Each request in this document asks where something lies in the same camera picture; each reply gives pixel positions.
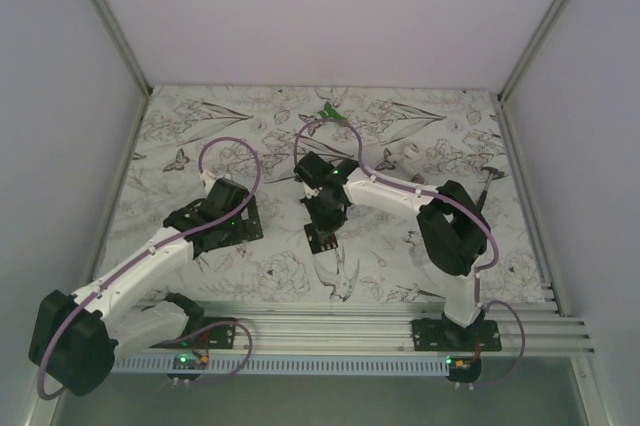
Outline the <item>clear plastic fuse box cover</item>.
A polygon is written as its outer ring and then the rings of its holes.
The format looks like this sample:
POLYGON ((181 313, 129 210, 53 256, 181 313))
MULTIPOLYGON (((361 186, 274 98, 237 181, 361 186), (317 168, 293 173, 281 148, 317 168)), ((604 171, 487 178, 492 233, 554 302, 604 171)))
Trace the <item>clear plastic fuse box cover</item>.
POLYGON ((409 255, 413 265, 420 270, 426 270, 433 266, 433 263, 428 256, 428 252, 423 245, 416 245, 412 247, 409 251, 409 255))

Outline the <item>metal pipe elbow fitting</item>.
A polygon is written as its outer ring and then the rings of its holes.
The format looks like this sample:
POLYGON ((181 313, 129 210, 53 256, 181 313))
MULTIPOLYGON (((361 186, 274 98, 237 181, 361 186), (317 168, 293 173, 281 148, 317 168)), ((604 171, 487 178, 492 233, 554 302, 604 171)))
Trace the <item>metal pipe elbow fitting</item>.
POLYGON ((417 184, 426 184, 420 160, 422 159, 420 148, 412 143, 404 144, 399 153, 392 153, 388 159, 406 173, 410 181, 417 184))

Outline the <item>black fuse box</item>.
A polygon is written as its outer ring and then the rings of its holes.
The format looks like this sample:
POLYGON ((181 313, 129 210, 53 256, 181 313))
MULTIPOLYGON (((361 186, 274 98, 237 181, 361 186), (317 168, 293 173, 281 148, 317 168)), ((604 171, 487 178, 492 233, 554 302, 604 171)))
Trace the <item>black fuse box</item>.
POLYGON ((323 236, 316 230, 312 223, 304 226, 304 232, 312 255, 338 248, 338 241, 335 234, 323 236))

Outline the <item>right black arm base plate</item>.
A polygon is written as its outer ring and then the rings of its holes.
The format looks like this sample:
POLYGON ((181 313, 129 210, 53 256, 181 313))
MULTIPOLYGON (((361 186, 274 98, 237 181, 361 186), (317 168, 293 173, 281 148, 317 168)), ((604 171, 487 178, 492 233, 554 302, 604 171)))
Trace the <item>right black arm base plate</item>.
POLYGON ((422 318, 411 321, 411 336, 415 351, 425 352, 500 352, 501 337, 495 321, 482 315, 467 327, 459 326, 447 317, 422 318))

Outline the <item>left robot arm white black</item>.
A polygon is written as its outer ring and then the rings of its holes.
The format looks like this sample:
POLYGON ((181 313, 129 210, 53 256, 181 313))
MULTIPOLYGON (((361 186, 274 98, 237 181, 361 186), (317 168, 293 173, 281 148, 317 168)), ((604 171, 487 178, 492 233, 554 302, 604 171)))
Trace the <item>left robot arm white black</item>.
POLYGON ((173 211, 152 238, 104 276, 40 302, 28 358, 43 400, 94 391, 120 360, 154 347, 197 345, 217 332, 242 329, 233 318, 209 318, 195 301, 169 293, 140 312, 132 307, 156 282, 200 255, 262 238, 255 191, 219 178, 205 197, 173 211))

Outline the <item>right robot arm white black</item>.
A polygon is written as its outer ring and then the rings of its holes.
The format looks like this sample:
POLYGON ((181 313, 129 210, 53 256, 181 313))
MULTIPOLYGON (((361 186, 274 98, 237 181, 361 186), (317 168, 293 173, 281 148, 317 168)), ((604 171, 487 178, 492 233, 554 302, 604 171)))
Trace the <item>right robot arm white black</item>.
POLYGON ((454 181, 441 187, 399 181, 353 159, 333 165, 313 152, 296 163, 294 175, 304 187, 301 203, 310 217, 305 234, 314 254, 337 247, 336 233, 353 206, 414 220, 429 258, 423 269, 444 299, 445 342, 462 351, 477 341, 481 306, 473 266, 486 252, 490 228, 464 187, 454 181))

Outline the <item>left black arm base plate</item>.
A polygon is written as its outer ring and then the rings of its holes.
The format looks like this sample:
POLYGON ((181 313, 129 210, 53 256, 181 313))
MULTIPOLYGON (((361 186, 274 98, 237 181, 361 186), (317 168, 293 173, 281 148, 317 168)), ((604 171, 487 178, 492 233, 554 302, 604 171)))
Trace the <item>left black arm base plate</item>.
POLYGON ((233 347, 237 320, 231 317, 203 317, 189 320, 176 339, 163 341, 160 348, 177 348, 204 353, 208 350, 230 350, 233 347))

